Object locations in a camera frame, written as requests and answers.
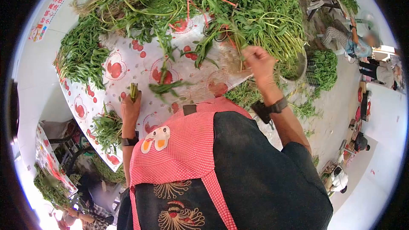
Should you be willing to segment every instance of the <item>wristwatch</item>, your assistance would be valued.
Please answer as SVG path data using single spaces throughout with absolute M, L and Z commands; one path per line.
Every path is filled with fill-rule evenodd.
M 121 146 L 135 146 L 136 143 L 139 142 L 139 132 L 135 131 L 135 137 L 134 138 L 123 138 L 121 140 Z
M 261 120 L 265 124 L 268 124 L 271 120 L 270 114 L 271 113 L 281 113 L 283 109 L 287 106 L 287 100 L 285 97 L 282 99 L 278 100 L 276 103 L 274 103 L 271 106 L 266 106 L 263 102 L 260 102 L 259 100 L 251 105 L 251 108 L 254 110 L 254 112 L 260 117 Z

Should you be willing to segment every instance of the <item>tablecloth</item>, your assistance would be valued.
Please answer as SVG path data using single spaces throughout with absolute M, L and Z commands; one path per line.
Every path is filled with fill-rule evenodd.
M 236 49 L 227 38 L 222 42 L 213 41 L 213 47 L 207 57 L 213 59 L 218 67 L 210 61 L 204 61 L 200 69 L 194 66 L 195 55 L 180 56 L 180 50 L 195 50 L 197 42 L 203 38 L 205 18 L 195 16 L 188 22 L 178 21 L 179 30 L 172 29 L 172 45 L 178 48 L 173 52 L 175 62 L 163 56 L 159 43 L 154 38 L 151 43 L 140 44 L 137 40 L 110 34 L 102 38 L 102 46 L 111 50 L 103 67 L 106 90 L 99 90 L 94 85 L 83 85 L 66 79 L 61 83 L 65 99 L 90 144 L 99 156 L 116 171 L 122 163 L 122 152 L 117 150 L 104 153 L 96 137 L 92 134 L 94 125 L 92 119 L 103 114 L 104 103 L 107 110 L 115 110 L 121 115 L 121 99 L 129 93 L 131 82 L 138 83 L 142 91 L 140 116 L 136 130 L 140 138 L 146 136 L 163 123 L 185 104 L 192 104 L 218 97 L 229 89 L 242 83 L 250 75 L 250 71 L 240 71 L 240 58 Z M 177 80 L 188 81 L 191 86 L 175 88 L 179 97 L 165 94 L 165 101 L 155 97 L 148 84 L 158 84 L 161 77 L 163 61 L 167 60 L 167 75 L 164 83 Z
M 64 170 L 60 169 L 60 163 L 40 124 L 37 125 L 36 130 L 36 162 L 43 170 L 48 171 L 50 175 L 53 175 L 64 184 L 65 188 L 69 191 L 68 197 L 71 197 L 78 191 Z

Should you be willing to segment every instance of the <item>apron strap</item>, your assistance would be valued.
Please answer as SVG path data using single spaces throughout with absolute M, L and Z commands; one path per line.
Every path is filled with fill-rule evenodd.
M 129 187 L 129 197 L 130 197 L 130 203 L 132 206 L 133 229 L 141 230 L 141 226 L 139 224 L 138 212 L 136 211 L 135 186 L 134 185 Z
M 202 182 L 227 229 L 237 230 L 236 224 L 223 197 L 222 189 L 217 181 L 216 172 L 214 170 L 209 172 L 209 174 L 202 177 Z

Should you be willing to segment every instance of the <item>pink checkered apron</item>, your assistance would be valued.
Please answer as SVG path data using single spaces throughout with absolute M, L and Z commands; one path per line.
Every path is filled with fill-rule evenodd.
M 164 184 L 192 178 L 202 179 L 227 229 L 237 229 L 214 171 L 213 116 L 216 112 L 224 111 L 235 111 L 250 119 L 251 116 L 246 110 L 224 97 L 206 100 L 196 105 L 196 113 L 184 115 L 183 110 L 180 109 L 156 129 L 158 131 L 161 130 L 160 128 L 169 128 L 166 131 L 170 133 L 170 138 L 164 149 L 158 151 L 152 145 L 146 152 L 141 147 L 145 142 L 145 139 L 142 139 L 132 152 L 130 200 L 133 227 L 136 230 L 141 227 L 136 208 L 135 185 Z

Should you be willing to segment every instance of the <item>concrete floor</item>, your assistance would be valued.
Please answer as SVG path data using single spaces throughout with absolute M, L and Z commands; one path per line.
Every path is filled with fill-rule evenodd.
M 300 0 L 302 8 L 309 5 L 309 0 Z M 343 19 L 340 13 L 333 11 L 332 16 L 337 19 Z M 310 22 L 304 21 L 307 39 L 312 48 L 314 36 L 321 33 L 324 26 L 318 14 L 315 14 Z M 309 142 L 312 148 L 313 156 L 318 155 L 320 162 L 317 171 L 320 172 L 328 160 L 336 159 L 340 145 L 347 136 L 349 122 L 355 116 L 358 107 L 359 81 L 361 74 L 357 64 L 351 64 L 343 55 L 338 56 L 337 65 L 338 79 L 330 91 L 323 91 L 321 97 L 314 101 L 316 112 L 320 112 L 322 117 L 311 117 L 308 120 L 300 120 L 304 130 L 314 131 L 310 136 Z M 299 84 L 306 82 L 305 79 L 299 80 L 295 84 L 288 83 L 284 94 L 293 91 Z M 301 104 L 305 98 L 294 94 L 289 97 L 290 102 Z M 283 148 L 276 130 L 272 130 L 270 125 L 265 125 L 260 119 L 257 120 L 260 130 L 268 138 L 270 143 L 277 149 Z

